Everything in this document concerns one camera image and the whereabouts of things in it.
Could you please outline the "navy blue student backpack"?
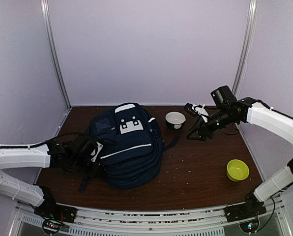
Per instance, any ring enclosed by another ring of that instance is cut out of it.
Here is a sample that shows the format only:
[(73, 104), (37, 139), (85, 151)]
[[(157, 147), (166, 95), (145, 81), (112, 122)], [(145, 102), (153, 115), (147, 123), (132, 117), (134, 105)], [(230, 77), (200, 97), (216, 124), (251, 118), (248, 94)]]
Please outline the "navy blue student backpack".
[(100, 177), (114, 189), (131, 189), (154, 179), (163, 153), (179, 136), (165, 144), (156, 118), (138, 103), (124, 103), (95, 116), (86, 133), (98, 138), (93, 173), (84, 177), (79, 192), (91, 178)]

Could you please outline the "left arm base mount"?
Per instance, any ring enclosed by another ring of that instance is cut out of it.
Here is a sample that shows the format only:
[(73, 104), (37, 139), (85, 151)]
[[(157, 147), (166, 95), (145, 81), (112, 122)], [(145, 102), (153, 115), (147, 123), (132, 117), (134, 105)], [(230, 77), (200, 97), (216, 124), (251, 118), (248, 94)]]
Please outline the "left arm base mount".
[(43, 193), (43, 202), (39, 206), (32, 206), (34, 213), (44, 219), (42, 230), (47, 236), (57, 234), (65, 223), (74, 223), (77, 209), (71, 206), (57, 204), (52, 192), (45, 186), (39, 187)]

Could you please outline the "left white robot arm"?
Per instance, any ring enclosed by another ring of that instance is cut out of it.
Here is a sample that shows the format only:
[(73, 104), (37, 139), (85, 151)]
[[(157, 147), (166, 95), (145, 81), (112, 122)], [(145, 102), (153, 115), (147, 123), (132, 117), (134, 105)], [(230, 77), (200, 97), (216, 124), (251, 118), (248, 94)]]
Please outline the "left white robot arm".
[(96, 161), (102, 148), (100, 142), (81, 136), (67, 144), (46, 141), (23, 146), (0, 145), (0, 194), (39, 208), (49, 218), (56, 218), (60, 208), (48, 188), (26, 183), (7, 175), (3, 170), (61, 168), (67, 173), (71, 168), (78, 167), (86, 171)]

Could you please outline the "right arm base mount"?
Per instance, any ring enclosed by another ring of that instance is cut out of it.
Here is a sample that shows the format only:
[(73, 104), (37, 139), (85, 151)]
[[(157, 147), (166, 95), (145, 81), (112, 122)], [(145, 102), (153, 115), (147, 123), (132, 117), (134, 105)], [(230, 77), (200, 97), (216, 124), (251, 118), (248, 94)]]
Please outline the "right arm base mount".
[(266, 213), (266, 207), (250, 192), (246, 195), (244, 203), (228, 204), (224, 208), (224, 213), (228, 223), (253, 218), (253, 220), (245, 221), (239, 225), (244, 233), (254, 234), (261, 228), (259, 216)]

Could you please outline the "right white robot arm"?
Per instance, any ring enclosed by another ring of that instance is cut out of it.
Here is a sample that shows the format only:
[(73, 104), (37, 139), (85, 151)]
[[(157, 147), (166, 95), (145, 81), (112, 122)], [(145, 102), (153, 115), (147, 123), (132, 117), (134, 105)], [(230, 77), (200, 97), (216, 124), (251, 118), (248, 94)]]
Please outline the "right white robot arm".
[[(232, 123), (249, 123), (261, 127), (289, 142), (293, 146), (293, 118), (274, 110), (261, 100), (246, 97), (223, 100), (217, 104), (218, 111), (209, 115), (205, 105), (187, 103), (184, 110), (197, 121), (190, 128), (187, 139), (206, 141), (212, 139), (213, 132)], [(263, 202), (273, 195), (284, 191), (293, 184), (293, 157), (285, 167), (271, 178), (256, 187), (248, 201), (241, 206), (241, 213), (253, 216)]]

